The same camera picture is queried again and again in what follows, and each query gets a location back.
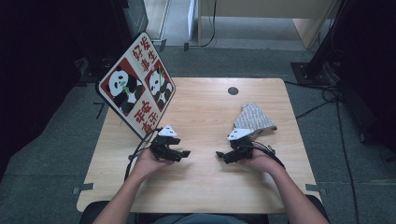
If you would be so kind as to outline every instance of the forearm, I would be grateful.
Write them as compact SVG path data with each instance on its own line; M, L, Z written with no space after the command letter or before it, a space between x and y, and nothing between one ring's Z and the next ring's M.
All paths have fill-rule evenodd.
M290 223L328 223L327 219L308 200L283 168L271 172L279 190Z
M130 175L93 223L126 223L142 178Z

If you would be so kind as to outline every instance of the black cable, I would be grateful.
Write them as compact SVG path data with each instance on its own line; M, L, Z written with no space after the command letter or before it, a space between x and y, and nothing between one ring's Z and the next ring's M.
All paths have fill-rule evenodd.
M337 106L338 125L340 128L341 144L343 147L344 158L346 160L346 169L347 169L347 173L348 173L349 180L350 180L350 186L352 188L352 198L353 198L353 204L355 206L355 218L356 218L356 223L359 224L360 222L359 222L358 200L356 198L355 183L353 181L352 172L350 171L350 166L349 166L349 160L347 158L347 149L346 149L346 144L344 141L344 131L343 131L343 125L341 122L340 106L338 104L338 101L336 101L336 106Z
M275 155L275 151L270 146L268 146L269 147L268 148L268 147L266 147L265 145L263 145L262 143L259 143L259 142L252 141L252 143L256 143L256 144L260 145L260 147L247 146L247 145L238 145L238 146L239 147L251 147L251 148L258 149L259 151L265 153L266 155L271 157L271 159L273 159L274 161L279 163L279 165L281 165L284 169L286 169L286 167L283 164L283 162Z
M337 109L337 118L338 118L338 125L339 125L339 130L340 130L340 138L341 138L341 144L342 144L342 148L343 148L343 153L344 153L344 159L346 161L346 169L348 172L348 176L349 176L349 180L350 180L350 185L352 188L352 198L353 198L353 203L355 206L355 218L356 218L356 223L359 224L359 209L358 209L358 202L357 202L357 198L356 198L356 191L355 191L355 183L353 181L353 177L352 177L352 172L350 170L350 165L349 165L349 160L347 157L347 149L346 149L346 145L345 145L345 140L344 140L344 131L343 131L343 126L342 126L342 122L341 122L341 115L340 115L340 108L339 108L339 102L341 101L341 94L337 94L335 93L335 91L339 91L338 88L336 86L329 86L326 88L323 87L307 87L307 86L301 86L298 85L296 83L292 83L292 82L287 82L285 81L285 83L291 84L291 85L296 85L296 86L300 86L300 87L305 87L305 88L310 88L310 89L316 89L316 90L322 90L321 96L323 98L323 100L325 101L324 104L322 105L326 105L327 103L336 103L336 109ZM334 97L332 99L327 99L325 96L325 92L330 92ZM313 110L321 107L322 105L318 105L310 110L308 110L307 112L303 113L303 115L307 115L310 112L312 112Z
M134 158L137 157L137 153L140 152L141 150L147 148L147 147L145 147L145 148L140 148L140 147L142 146L142 144L143 144L144 142L146 142L146 138L148 138L149 136L151 136L152 133L154 133L154 132L156 132L156 131L160 131L160 130L161 130L161 129L153 129L153 130L151 130L149 133L147 133L146 136L142 139L142 141L140 141L140 143L139 143L139 145L137 146L137 148L134 150L134 154L132 154L132 155L130 155L130 156L128 157L129 163L128 163L128 165L126 166L124 181L128 178L129 172L131 172L132 161L134 161Z
M324 62L323 71L327 74L329 78L331 78L332 80L338 83L340 81L340 77L335 74L336 72L335 69L333 68L334 65L335 65L334 62L329 62L329 61Z
M215 22L215 20L216 20L216 7L217 7L217 4L218 4L218 0L215 1L215 6L213 8L213 25L212 25L213 34L212 34L212 37L210 38L209 42L207 42L204 45L193 45L193 46L190 46L190 47L192 47L192 48L195 48L195 47L204 48L204 47L208 46L210 43L212 43L213 39L215 38L215 33L216 33L216 22Z
M293 82L289 82L289 81L284 81L287 84L290 85L294 85L294 86L298 86L298 87L304 87L304 88L308 88L308 89L314 89L314 90L320 90L322 91L321 96L323 98L323 100L325 101L323 104L317 105L309 110L307 110L306 112L304 112L303 114L296 116L296 119L300 119L306 115L308 115L309 113L311 113L312 111L317 110L318 108L320 108L323 105L326 105L328 103L334 103L336 102L338 99L340 99L340 95L336 94L334 91L338 91L338 88L336 86L328 86L328 87L319 87L319 86L302 86L299 85L297 83L293 83ZM334 97L332 99L327 99L325 96L325 92L330 92L332 95L334 95Z

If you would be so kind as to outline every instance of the panda sign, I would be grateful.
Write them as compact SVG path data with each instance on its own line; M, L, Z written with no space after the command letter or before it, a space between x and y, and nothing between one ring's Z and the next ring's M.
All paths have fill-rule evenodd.
M175 94L175 83L149 36L142 33L97 83L96 89L143 139L160 122Z

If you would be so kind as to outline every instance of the panda picture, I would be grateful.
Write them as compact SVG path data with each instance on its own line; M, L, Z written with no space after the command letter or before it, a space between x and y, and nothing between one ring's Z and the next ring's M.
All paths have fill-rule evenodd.
M148 83L157 106L162 110L172 95L172 84L165 78L165 72L160 66L151 74Z
M120 66L111 74L106 89L113 96L114 104L125 116L128 116L144 91L140 80L127 74Z

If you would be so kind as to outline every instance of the cloth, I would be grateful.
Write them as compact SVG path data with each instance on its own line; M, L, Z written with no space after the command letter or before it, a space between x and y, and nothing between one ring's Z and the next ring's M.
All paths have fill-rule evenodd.
M171 215L157 219L153 224L247 224L235 217L211 214Z

